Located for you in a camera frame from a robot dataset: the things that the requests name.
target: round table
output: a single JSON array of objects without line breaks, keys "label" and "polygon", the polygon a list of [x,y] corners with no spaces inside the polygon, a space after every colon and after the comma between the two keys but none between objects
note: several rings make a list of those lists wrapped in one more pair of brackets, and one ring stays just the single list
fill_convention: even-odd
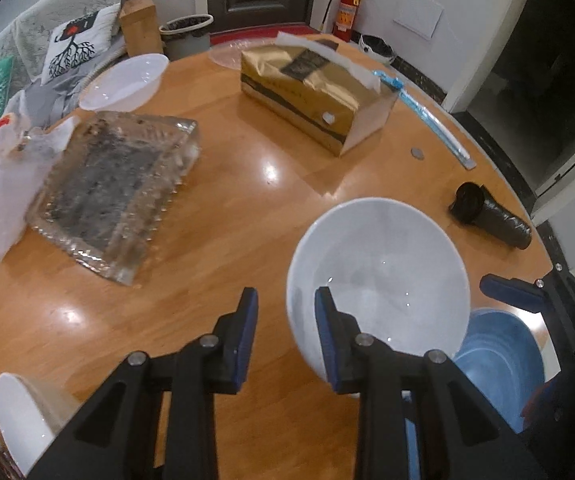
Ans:
[{"label": "round table", "polygon": [[[349,45],[339,52],[382,68]],[[244,286],[254,286],[260,312],[248,382],[238,396],[216,399],[221,477],[351,478],[359,403],[334,395],[308,368],[285,313],[287,269],[309,225],[356,197],[410,203],[455,243],[474,308],[494,305],[478,288],[484,274],[532,282],[552,267],[536,232],[519,251],[448,215],[466,180],[485,184],[510,210],[523,209],[449,116],[417,89],[410,92],[472,153],[474,170],[466,171],[400,101],[382,131],[336,158],[242,94],[238,72],[206,54],[171,63],[160,91],[138,111],[197,120],[203,151],[135,285],[104,280],[28,230],[0,264],[0,373],[51,381],[85,400],[127,353],[177,351],[233,311]],[[423,150],[424,160],[412,148]],[[545,329],[537,332],[542,345]]]}]

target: gold tissue pack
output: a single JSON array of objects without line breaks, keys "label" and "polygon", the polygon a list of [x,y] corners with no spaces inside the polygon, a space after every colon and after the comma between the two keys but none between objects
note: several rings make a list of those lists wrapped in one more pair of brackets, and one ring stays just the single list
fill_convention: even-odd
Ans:
[{"label": "gold tissue pack", "polygon": [[332,48],[288,34],[242,53],[240,84],[335,155],[379,130],[398,97]]}]

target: red carpet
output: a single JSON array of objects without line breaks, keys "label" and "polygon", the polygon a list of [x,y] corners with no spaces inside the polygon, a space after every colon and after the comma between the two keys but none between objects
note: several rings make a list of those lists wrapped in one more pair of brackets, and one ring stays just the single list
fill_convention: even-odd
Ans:
[{"label": "red carpet", "polygon": [[244,38],[275,38],[279,32],[288,32],[296,36],[319,34],[318,30],[304,23],[279,23],[277,25],[259,25],[258,27],[215,32],[210,35],[210,44],[215,45],[225,41],[243,40]]}]

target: white plastic bowl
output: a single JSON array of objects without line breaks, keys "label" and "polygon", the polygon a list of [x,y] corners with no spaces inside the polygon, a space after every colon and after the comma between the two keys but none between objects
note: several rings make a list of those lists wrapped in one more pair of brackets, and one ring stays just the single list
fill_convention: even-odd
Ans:
[{"label": "white plastic bowl", "polygon": [[78,105],[84,110],[131,112],[158,91],[170,60],[163,54],[143,54],[114,65],[88,86]]},{"label": "white plastic bowl", "polygon": [[362,332],[415,355],[454,356],[470,315],[470,285],[454,244],[431,218],[385,198],[327,211],[305,233],[287,274],[286,306],[301,354],[325,379],[314,292],[329,286]]},{"label": "white plastic bowl", "polygon": [[0,432],[23,475],[49,447],[80,403],[51,384],[0,375]]}]

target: black trash bag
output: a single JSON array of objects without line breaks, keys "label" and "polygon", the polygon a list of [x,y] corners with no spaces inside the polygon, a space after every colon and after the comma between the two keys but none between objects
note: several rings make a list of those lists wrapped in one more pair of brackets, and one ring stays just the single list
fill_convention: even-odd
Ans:
[{"label": "black trash bag", "polygon": [[474,182],[459,186],[449,211],[459,222],[476,225],[512,247],[526,249],[532,241],[529,223],[496,202],[485,186]]}]

